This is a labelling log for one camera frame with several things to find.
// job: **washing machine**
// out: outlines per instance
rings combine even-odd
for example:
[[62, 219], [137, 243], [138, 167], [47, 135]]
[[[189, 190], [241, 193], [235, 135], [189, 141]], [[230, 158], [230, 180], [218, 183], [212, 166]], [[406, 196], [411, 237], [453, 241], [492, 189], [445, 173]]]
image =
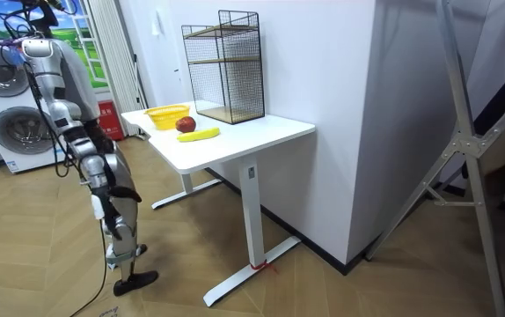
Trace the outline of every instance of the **washing machine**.
[[[62, 161], [64, 154], [53, 142], [36, 106], [24, 70], [10, 66], [7, 50], [0, 48], [0, 154], [13, 173]], [[46, 118], [48, 108], [43, 100]]]

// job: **landscape picture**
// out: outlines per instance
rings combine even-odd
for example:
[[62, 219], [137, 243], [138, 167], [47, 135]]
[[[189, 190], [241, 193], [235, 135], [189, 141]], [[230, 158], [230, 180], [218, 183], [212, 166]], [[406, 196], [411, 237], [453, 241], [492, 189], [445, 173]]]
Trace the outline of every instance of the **landscape picture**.
[[[77, 5], [78, 11], [77, 15], [82, 15], [82, 9], [80, 4], [78, 3], [78, 0], [71, 0], [71, 2]], [[21, 9], [21, 4], [20, 2], [12, 2], [8, 0], [0, 0], [0, 13], [10, 13], [12, 11], [16, 11]], [[102, 88], [102, 87], [107, 87], [107, 83], [102, 82], [102, 81], [97, 81], [94, 79], [92, 72], [89, 68], [89, 62], [87, 58], [99, 58], [96, 47], [94, 45], [93, 41], [81, 41], [79, 39], [79, 35], [77, 34], [77, 31], [73, 25], [73, 20], [70, 15], [61, 12], [61, 11], [56, 11], [54, 10], [55, 16], [57, 17], [57, 21], [59, 22], [59, 26], [53, 26], [51, 28], [53, 35], [56, 39], [66, 41], [69, 45], [75, 49], [77, 52], [78, 56], [80, 59], [83, 61], [84, 66], [86, 66], [86, 69], [88, 70], [88, 75], [91, 80], [91, 85], [92, 88]], [[37, 19], [42, 17], [41, 10], [37, 9], [36, 11], [32, 11], [30, 14], [31, 19]], [[20, 24], [24, 24], [24, 21], [20, 18], [9, 18], [10, 24], [14, 27], [17, 28]], [[86, 22], [84, 19], [79, 19], [79, 29], [80, 33], [82, 34], [81, 36], [84, 38], [89, 38], [91, 37], [90, 30], [88, 29]], [[4, 28], [4, 24], [2, 19], [0, 18], [0, 40], [2, 39], [7, 39], [9, 38], [10, 35]], [[85, 45], [84, 48], [86, 48], [86, 52], [88, 53], [88, 56], [84, 54], [83, 51], [83, 45]], [[105, 78], [104, 76], [104, 71], [102, 70], [102, 65], [99, 62], [92, 62], [92, 67], [94, 70], [94, 73], [96, 77], [98, 78]]]

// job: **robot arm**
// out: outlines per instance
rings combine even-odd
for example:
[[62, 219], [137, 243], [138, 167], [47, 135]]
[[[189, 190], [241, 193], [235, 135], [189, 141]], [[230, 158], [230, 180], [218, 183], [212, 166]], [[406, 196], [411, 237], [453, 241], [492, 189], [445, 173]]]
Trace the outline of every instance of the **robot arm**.
[[72, 48], [60, 41], [25, 40], [22, 42], [22, 51], [32, 66], [35, 80], [48, 105], [57, 134], [63, 135], [70, 145], [74, 156], [86, 173], [85, 177], [92, 194], [99, 198], [99, 202], [92, 199], [96, 217], [104, 218], [108, 230], [116, 239], [121, 240], [113, 223], [117, 211], [110, 203], [108, 194], [111, 185], [109, 178], [113, 176], [109, 166], [106, 166], [106, 160], [100, 155], [101, 149], [91, 140], [84, 128], [84, 122], [95, 122], [98, 119], [96, 112], [98, 104], [93, 92], [88, 91], [90, 89], [88, 77], [81, 76], [85, 75], [82, 70], [86, 72], [86, 69], [84, 66], [79, 67], [78, 64], [81, 62], [78, 61]]

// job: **red box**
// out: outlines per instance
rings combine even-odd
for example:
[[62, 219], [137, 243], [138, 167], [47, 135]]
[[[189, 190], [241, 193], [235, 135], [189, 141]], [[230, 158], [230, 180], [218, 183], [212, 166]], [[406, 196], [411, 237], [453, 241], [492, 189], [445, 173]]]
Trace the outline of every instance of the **red box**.
[[106, 132], [106, 135], [110, 136], [110, 138], [114, 141], [123, 140], [120, 120], [118, 119], [118, 115], [115, 113], [113, 101], [100, 101], [98, 106], [100, 108], [100, 127], [102, 127], [104, 132]]

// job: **wooden floor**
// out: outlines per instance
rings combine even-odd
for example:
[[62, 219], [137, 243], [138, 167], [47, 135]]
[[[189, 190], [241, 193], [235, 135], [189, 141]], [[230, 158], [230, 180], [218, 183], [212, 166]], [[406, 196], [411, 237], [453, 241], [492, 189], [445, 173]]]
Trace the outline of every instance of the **wooden floor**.
[[[152, 285], [116, 298], [108, 274], [81, 316], [375, 317], [493, 316], [473, 210], [424, 203], [373, 262], [342, 276], [303, 245], [213, 308], [202, 296], [247, 264], [239, 196], [218, 185], [162, 210], [150, 204], [180, 191], [179, 177], [143, 141], [121, 143], [143, 197], [136, 270], [158, 269]], [[195, 183], [211, 177], [192, 175]], [[505, 217], [494, 215], [505, 276]], [[288, 234], [263, 218], [266, 247]], [[0, 168], [0, 316], [69, 316], [103, 273], [98, 222], [77, 176], [52, 168], [11, 175]]]

